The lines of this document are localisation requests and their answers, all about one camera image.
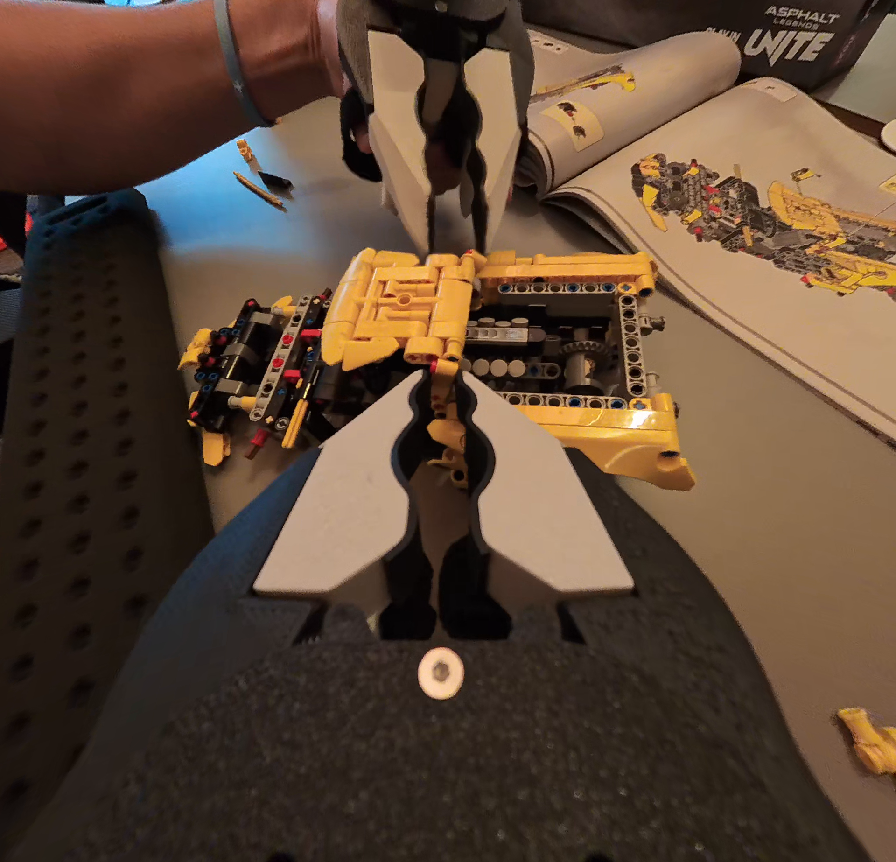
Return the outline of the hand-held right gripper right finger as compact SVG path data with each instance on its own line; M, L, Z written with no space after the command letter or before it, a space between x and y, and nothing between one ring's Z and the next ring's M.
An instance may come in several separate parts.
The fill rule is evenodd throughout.
M458 416L487 595L512 616L630 595L633 577L563 444L470 373L459 377Z

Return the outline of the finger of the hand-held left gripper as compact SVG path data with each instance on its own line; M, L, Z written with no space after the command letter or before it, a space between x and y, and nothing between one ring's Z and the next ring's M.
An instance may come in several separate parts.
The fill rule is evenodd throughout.
M507 206L522 131L506 50L485 47L465 62L466 105L460 200L472 218L474 248L485 253Z
M418 94L424 61L399 35L367 32L374 110L367 128L375 159L399 220L420 254L430 254L433 200L425 162L427 138Z

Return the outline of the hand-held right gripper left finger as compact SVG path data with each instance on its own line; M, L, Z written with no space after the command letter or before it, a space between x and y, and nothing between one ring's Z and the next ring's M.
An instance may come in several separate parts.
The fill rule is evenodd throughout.
M262 597L347 604L387 621L434 621L433 567L410 481L431 420L415 371L319 448L258 576Z

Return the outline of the yellow toy brick car model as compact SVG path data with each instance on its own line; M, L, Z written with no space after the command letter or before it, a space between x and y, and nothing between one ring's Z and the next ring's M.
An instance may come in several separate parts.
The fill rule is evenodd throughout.
M695 477L680 448L678 407L656 386L643 340L664 329L647 312L658 267L644 252L484 254L462 279L461 254L359 252L336 289L248 298L230 324L197 330L178 364L196 387L186 421L203 462L231 452L232 422L254 424L247 458L265 442L334 435L413 369L456 359L509 404L601 471L669 490ZM455 392L432 419L430 465L468 485Z

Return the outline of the yellow brick beam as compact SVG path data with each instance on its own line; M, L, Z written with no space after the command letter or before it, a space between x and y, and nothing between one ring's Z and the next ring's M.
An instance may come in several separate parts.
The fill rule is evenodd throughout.
M434 358L430 365L430 404L434 415L442 418L454 391L454 383L459 371L456 359Z

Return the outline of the instruction booklet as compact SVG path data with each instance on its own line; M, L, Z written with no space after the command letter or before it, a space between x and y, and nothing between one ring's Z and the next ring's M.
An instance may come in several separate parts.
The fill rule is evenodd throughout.
M518 182L894 445L893 155L777 77L740 81L721 34L530 38Z

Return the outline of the person's left forearm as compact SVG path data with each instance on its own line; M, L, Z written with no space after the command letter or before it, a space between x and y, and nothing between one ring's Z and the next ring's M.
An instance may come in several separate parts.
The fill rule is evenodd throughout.
M141 184L249 125L210 1L129 9L2 0L1 80L6 192Z

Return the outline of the grey desk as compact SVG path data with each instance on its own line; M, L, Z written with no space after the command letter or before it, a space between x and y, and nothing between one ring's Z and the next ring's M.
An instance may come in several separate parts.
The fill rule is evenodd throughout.
M366 247L411 251L380 189L342 162L327 98L247 135L292 181L279 211L232 176L233 141L140 191L156 212L179 346L254 296L334 287ZM680 408L688 492L620 486L713 582L753 644L814 777L868 854L894 860L894 780L874 777L836 712L894 726L894 451L662 287L644 341Z

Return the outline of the person's left hand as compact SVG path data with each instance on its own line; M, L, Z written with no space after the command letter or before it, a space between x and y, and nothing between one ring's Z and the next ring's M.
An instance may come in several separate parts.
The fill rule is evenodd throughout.
M322 98L343 99L351 81L339 49L339 0L263 0L264 75L259 106L284 117Z

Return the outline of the thin yellow axle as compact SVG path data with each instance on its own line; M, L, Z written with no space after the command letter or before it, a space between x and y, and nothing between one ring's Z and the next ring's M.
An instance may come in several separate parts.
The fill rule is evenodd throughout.
M255 184L252 180L250 180L246 175L243 175L240 172L233 171L232 172L234 178L241 184L245 189L251 192L254 196L262 199L265 203L275 207L279 210L285 210L285 203L279 197L275 196L272 192L263 189L262 186Z

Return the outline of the blue wristband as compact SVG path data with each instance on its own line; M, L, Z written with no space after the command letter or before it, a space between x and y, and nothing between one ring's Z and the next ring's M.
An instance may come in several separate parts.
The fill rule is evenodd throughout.
M255 104L245 80L239 58L238 45L233 32L229 0L212 0L212 13L225 71L245 119L255 127L265 129L274 127L275 121L264 117Z

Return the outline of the black toy set box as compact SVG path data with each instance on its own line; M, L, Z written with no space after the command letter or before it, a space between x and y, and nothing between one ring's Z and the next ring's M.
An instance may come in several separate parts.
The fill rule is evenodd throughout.
M539 27L638 48L693 31L732 39L742 73L814 91L847 71L894 0L518 0Z

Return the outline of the yellow brick connector piece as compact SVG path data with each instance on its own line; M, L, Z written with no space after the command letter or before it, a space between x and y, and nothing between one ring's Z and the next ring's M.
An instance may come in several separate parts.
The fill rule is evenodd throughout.
M837 717L851 736L861 763L874 775L895 776L895 728L878 726L871 714L858 707L837 711Z

